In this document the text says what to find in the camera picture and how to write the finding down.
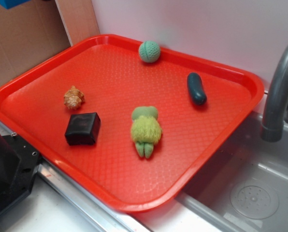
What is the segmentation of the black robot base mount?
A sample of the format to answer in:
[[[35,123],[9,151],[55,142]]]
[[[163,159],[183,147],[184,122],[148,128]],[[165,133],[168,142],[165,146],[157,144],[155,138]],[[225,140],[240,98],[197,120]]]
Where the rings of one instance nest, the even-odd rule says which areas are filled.
[[[18,134],[0,134],[0,215],[28,197],[40,152]]]

